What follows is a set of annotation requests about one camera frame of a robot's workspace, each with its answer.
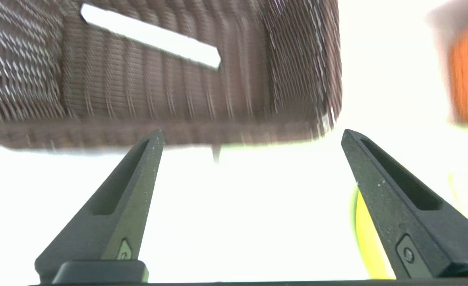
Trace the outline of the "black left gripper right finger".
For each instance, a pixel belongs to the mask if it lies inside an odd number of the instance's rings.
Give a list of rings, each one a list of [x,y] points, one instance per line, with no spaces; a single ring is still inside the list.
[[[468,219],[367,136],[341,146],[397,279],[468,279]]]

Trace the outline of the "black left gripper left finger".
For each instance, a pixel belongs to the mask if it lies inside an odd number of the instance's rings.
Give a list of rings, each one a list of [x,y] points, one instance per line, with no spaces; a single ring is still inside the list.
[[[138,259],[164,147],[142,137],[35,260],[40,281],[147,281]]]

